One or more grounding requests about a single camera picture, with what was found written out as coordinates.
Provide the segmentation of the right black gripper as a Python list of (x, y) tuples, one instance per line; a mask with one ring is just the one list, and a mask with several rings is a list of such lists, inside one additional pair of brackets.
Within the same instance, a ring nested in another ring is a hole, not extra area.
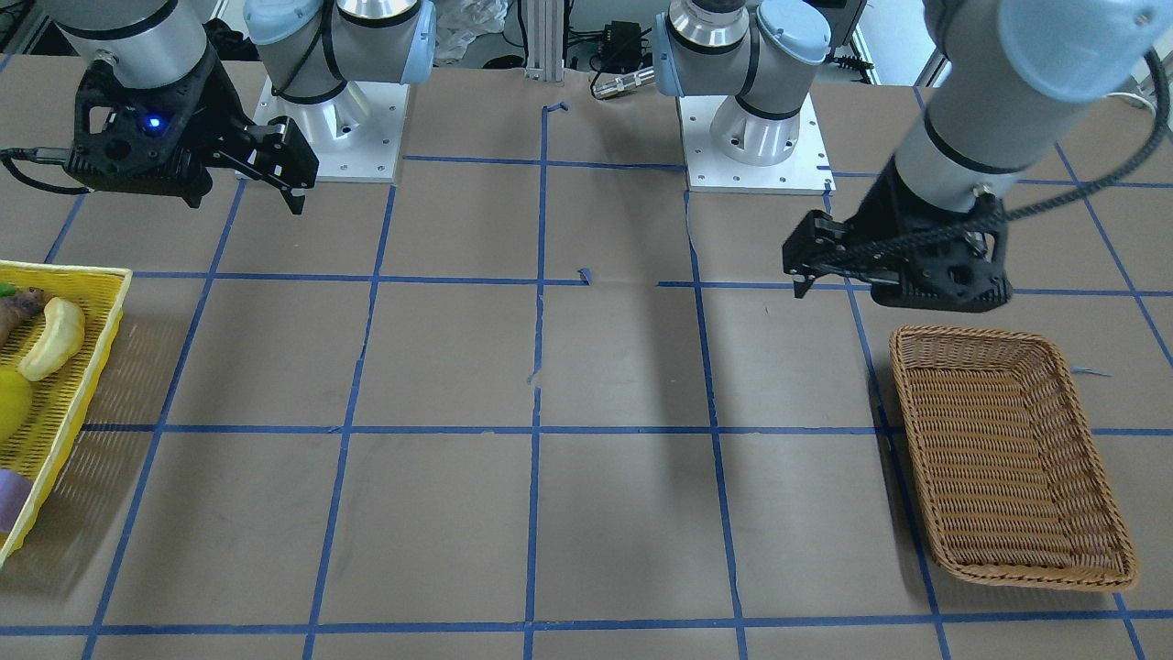
[(191, 72), (150, 89), (122, 84), (113, 62), (111, 55), (93, 59), (80, 80), (62, 166), (73, 181), (197, 207), (213, 188), (209, 170), (226, 168), (274, 189), (291, 215), (304, 213), (317, 155), (292, 117), (248, 118), (213, 45), (204, 45)]

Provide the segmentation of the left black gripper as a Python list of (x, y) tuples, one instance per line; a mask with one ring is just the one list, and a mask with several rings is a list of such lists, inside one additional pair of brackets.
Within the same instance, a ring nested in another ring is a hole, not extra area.
[(804, 215), (781, 246), (784, 274), (795, 281), (795, 298), (807, 295), (818, 280), (835, 275), (872, 284), (872, 300), (883, 306), (996, 309), (1013, 298), (1005, 271), (1005, 222), (920, 247), (875, 249), (839, 264), (828, 260), (866, 243), (989, 220), (1004, 209), (1001, 197), (992, 193), (965, 193), (962, 205), (962, 212), (950, 212), (922, 200), (901, 179), (895, 162), (888, 161), (847, 223), (823, 210)]

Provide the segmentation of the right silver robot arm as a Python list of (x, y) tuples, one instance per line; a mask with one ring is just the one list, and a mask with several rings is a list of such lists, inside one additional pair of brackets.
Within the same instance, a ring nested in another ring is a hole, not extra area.
[(88, 66), (72, 145), (23, 158), (61, 166), (72, 193), (191, 207), (219, 168), (271, 185), (300, 215), (323, 155), (377, 130), (362, 84), (423, 83), (436, 46), (432, 1), (248, 1), (248, 38), (273, 100), (256, 120), (188, 1), (47, 1), (45, 11)]

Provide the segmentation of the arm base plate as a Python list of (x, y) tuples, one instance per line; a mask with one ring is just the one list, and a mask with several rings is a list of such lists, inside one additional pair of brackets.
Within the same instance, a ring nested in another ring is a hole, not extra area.
[(334, 98), (294, 104), (272, 95), (267, 79), (252, 118), (259, 124), (277, 116), (293, 118), (319, 161), (318, 182), (391, 184), (411, 91), (405, 84), (351, 81)]
[(766, 120), (732, 96), (677, 100), (689, 191), (820, 196), (838, 190), (811, 95)]

